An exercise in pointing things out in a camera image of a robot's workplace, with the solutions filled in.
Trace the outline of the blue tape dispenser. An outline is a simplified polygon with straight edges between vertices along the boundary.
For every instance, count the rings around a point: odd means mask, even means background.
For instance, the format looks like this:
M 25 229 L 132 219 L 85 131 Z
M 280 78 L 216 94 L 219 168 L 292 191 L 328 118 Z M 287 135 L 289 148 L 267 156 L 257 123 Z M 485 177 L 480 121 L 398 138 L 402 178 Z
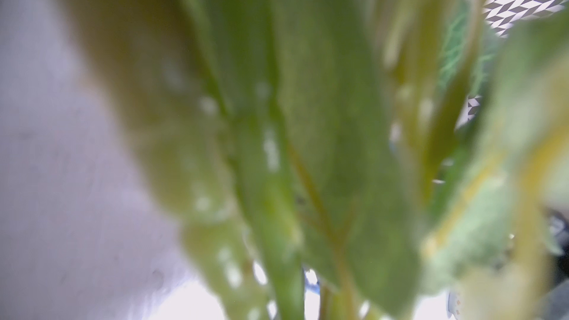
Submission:
M 305 291 L 320 295 L 320 282 L 315 270 L 307 268 L 303 270 L 305 276 Z

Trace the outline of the artificial rose bouquet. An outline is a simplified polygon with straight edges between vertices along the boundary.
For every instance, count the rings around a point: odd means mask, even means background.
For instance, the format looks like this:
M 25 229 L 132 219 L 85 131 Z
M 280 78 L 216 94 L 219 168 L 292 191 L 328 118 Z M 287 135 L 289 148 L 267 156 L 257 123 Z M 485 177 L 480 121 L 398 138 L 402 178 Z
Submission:
M 56 0 L 226 319 L 544 319 L 568 194 L 568 1 Z

